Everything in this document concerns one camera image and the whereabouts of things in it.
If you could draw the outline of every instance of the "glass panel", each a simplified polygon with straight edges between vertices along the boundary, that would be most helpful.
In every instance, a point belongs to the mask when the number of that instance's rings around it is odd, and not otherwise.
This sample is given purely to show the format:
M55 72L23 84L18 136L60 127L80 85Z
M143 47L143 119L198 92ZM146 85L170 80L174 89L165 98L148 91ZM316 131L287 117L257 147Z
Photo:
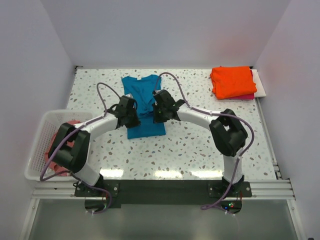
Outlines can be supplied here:
M83 200L41 200L31 240L297 240L287 201L247 200L233 217L188 205L123 205L91 216Z

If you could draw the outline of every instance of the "table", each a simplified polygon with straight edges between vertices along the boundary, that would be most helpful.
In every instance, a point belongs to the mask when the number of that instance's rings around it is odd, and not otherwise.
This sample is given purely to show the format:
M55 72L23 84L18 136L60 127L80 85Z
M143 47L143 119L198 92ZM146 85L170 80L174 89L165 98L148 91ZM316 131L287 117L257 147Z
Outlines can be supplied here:
M121 78L140 79L151 74L171 72L179 79L191 105L208 110L232 109L254 129L255 141L243 155L242 171L246 180L275 180L272 156L255 100L217 100L212 93L210 69L78 69L67 109L89 111L93 116L103 112L96 84L104 82L120 95L124 94ZM162 89L177 101L182 98L176 82L162 77ZM119 102L117 96L102 86L107 107ZM196 180L221 179L223 156L217 151L211 133L188 122L170 120L165 123L166 135L127 139L125 127L107 132L91 145L89 164L105 179L128 180Z

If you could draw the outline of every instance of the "orange folded cloth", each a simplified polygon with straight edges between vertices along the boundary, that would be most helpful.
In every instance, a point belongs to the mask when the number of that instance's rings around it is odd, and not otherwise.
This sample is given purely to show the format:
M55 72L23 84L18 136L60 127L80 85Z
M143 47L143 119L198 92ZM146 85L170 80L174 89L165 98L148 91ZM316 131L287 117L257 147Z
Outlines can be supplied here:
M210 77L213 84L212 92L219 100L253 94L257 91L248 66L214 67Z

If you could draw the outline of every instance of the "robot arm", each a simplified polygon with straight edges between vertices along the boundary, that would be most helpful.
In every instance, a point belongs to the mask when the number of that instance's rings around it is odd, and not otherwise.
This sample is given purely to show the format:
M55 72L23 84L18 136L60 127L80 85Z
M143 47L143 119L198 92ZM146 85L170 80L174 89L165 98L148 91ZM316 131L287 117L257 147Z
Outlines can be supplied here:
M227 182L230 182L239 153L242 151L242 147L248 137L239 120L226 116L208 115L190 109L183 100L180 99L176 102L166 90L154 92L153 96L156 101L153 105L153 121L155 123L163 123L175 119L194 123L211 131L216 148L223 154L225 169L223 177ZM102 118L101 116L97 117L97 119L100 119L86 125L73 135L69 139L69 142L74 141L73 147L64 144L53 158L53 161L70 170L85 183L100 187L103 181L102 175L94 171L87 163L90 142L100 135L121 126L126 126L127 128L139 126L140 121L134 105L135 100L131 96L122 96L115 106L115 110L108 109L107 115L103 114L104 117ZM220 112L212 111L211 113L219 114ZM230 109L226 109L222 113L235 115ZM62 124L49 151L49 156L51 156L63 138L74 129L88 122L92 122L92 120L75 125ZM232 183L236 184L241 179L243 180L243 174L241 167L238 167Z

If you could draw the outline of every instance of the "white enclosure wall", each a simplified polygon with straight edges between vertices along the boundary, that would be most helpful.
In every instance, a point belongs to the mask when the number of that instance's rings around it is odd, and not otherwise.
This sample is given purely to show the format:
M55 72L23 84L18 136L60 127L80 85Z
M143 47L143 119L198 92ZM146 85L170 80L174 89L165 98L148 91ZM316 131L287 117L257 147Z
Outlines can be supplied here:
M0 2L0 239L18 239L31 197L24 176L42 115L66 105L73 66L39 0Z
M41 0L75 65L256 63L290 0Z
M319 0L292 0L256 64L275 155L314 239L320 239L319 13Z

